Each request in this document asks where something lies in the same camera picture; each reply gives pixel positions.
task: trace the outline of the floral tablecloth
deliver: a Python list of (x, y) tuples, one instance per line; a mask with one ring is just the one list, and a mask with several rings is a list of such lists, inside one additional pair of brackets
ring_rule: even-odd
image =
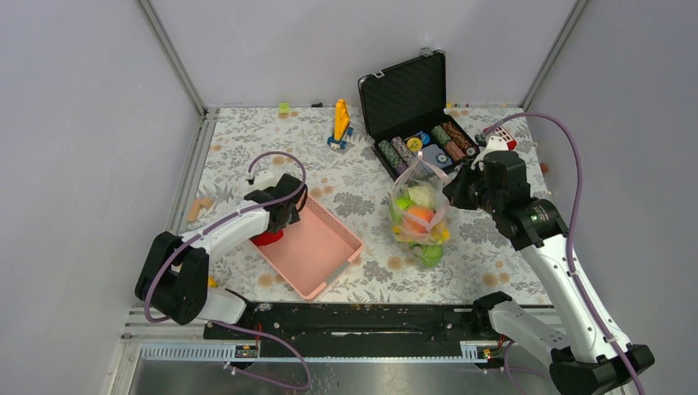
[[(471, 137), (514, 108), (452, 109), (451, 115)], [(244, 181), (249, 162), (267, 151), (287, 151), (308, 171), (309, 194), (363, 239), (365, 251), (317, 299), (352, 303), (470, 303), (502, 290), (520, 304), (550, 304), (541, 282), (528, 264), (499, 235), (494, 222), (482, 211), (449, 213), (452, 239), (444, 245), (437, 267), (424, 268), (393, 241), (388, 220), (388, 189), (392, 184), (371, 150), (360, 109), (350, 108), (354, 135), (347, 149), (331, 150), (326, 141), (333, 130), (334, 108), (221, 109), (197, 198), (211, 198), (214, 206), (189, 229), (206, 225), (233, 210), (249, 190)], [(516, 151), (526, 161), (528, 181), (535, 195), (547, 193), (536, 150), (525, 119), (506, 124), (519, 142)], [(260, 161), (255, 170), (300, 171), (286, 157)], [(245, 243), (212, 263), (211, 274), (221, 286), (250, 300), (302, 300)]]

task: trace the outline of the orange fruit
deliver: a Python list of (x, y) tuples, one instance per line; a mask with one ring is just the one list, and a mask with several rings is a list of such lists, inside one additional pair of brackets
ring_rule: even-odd
[[(407, 214), (415, 216), (426, 222), (431, 222), (434, 218), (434, 212), (429, 207), (424, 206), (410, 206), (405, 210)], [(403, 217), (403, 224), (409, 230), (417, 233), (427, 233), (426, 227), (419, 222), (409, 218), (408, 216)]]

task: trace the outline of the pink tray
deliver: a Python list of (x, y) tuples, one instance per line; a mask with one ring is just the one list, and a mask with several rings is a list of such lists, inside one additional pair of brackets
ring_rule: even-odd
[(279, 241), (257, 250), (308, 301), (317, 298), (364, 249), (358, 237), (310, 196), (300, 221), (283, 232)]

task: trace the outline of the white wall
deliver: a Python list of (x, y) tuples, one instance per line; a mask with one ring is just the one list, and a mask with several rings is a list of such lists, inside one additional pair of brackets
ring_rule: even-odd
[[(592, 1), (533, 109), (576, 136), (584, 196), (576, 248), (631, 340), (657, 364), (647, 393), (695, 393), (698, 2)], [(569, 218), (574, 162), (532, 121), (548, 186)]]
[(197, 116), (135, 2), (0, 9), (0, 393), (92, 395)]
[(153, 0), (210, 106), (359, 106), (356, 81), (447, 55), (449, 100), (518, 104), (574, 0)]

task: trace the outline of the plastic bag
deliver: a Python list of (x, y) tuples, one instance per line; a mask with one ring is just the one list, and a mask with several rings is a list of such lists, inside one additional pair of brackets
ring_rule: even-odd
[(390, 192), (395, 239), (427, 267), (440, 262), (444, 255), (441, 245), (451, 237), (446, 221), (449, 200), (441, 192), (449, 182), (449, 176), (424, 161), (419, 151), (417, 160), (395, 180)]

